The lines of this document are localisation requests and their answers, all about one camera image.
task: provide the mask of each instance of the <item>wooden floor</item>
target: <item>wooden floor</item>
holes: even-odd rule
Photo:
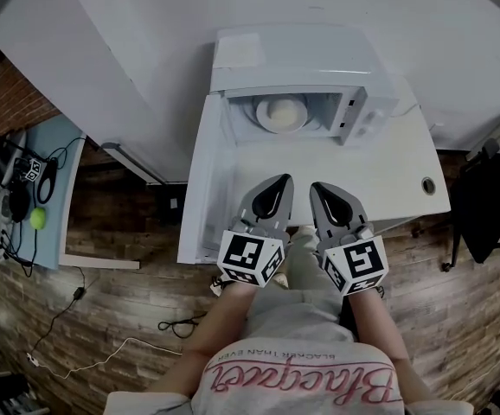
[[[441,160],[452,182],[461,160]],[[217,268],[176,264],[179,228],[161,227],[155,213],[152,192],[126,173],[80,173],[68,251],[138,258],[142,269],[84,269],[87,294],[56,321],[37,349],[42,364],[66,374],[103,361],[128,336],[182,348],[182,340],[158,331],[157,324],[207,310],[215,300],[208,284]],[[458,398],[480,407],[500,383],[500,251],[476,265],[463,247],[458,266],[440,272],[451,250],[450,230],[419,239],[412,239],[410,230],[444,218],[418,220],[384,235],[391,269],[385,300],[427,384],[441,398],[465,389]],[[68,380],[31,367],[26,352],[82,284],[75,268],[35,268],[33,277],[25,278],[19,266],[0,265],[0,358],[28,376],[53,413],[101,413],[110,391],[144,389],[175,360],[129,343],[106,365],[73,373]]]

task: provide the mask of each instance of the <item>person's arm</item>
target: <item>person's arm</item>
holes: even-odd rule
[[[179,361],[146,392],[180,393],[192,397],[209,360],[239,340],[257,290],[250,284],[229,285],[187,340]]]
[[[404,403],[435,399],[413,370],[406,345],[394,320],[375,289],[349,296],[360,342],[375,346],[394,364]]]

